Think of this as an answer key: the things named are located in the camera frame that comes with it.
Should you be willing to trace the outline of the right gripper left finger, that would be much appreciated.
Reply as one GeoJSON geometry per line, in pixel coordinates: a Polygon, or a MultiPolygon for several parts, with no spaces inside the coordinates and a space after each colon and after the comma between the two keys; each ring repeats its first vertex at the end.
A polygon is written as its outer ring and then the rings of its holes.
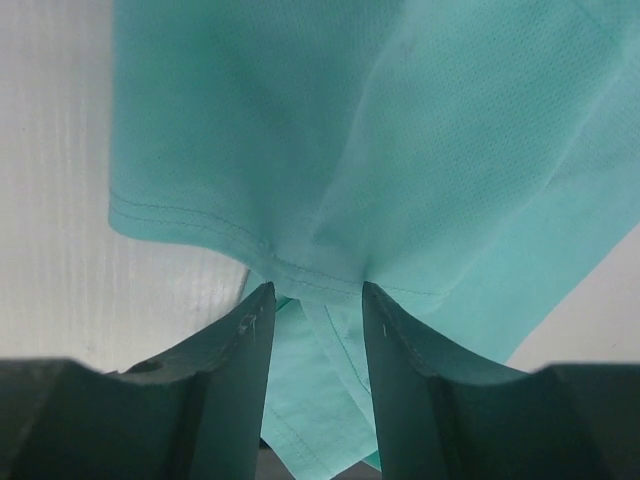
{"type": "Polygon", "coordinates": [[[1,363],[5,479],[251,479],[276,299],[231,312],[123,373],[62,358],[1,363]]]}

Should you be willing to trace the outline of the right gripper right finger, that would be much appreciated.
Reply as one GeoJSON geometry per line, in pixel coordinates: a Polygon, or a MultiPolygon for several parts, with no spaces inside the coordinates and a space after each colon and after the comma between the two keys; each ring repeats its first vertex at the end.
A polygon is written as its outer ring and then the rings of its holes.
{"type": "Polygon", "coordinates": [[[525,373],[475,354],[362,290],[386,479],[635,479],[639,368],[552,364],[525,373]]]}

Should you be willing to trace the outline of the teal t shirt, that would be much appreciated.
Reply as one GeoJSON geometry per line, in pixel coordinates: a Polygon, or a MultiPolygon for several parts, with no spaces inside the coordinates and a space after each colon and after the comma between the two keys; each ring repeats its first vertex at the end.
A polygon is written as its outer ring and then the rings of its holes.
{"type": "Polygon", "coordinates": [[[639,221],[635,1],[118,1],[109,221],[280,303],[262,425],[377,463],[361,292],[503,362],[639,221]]]}

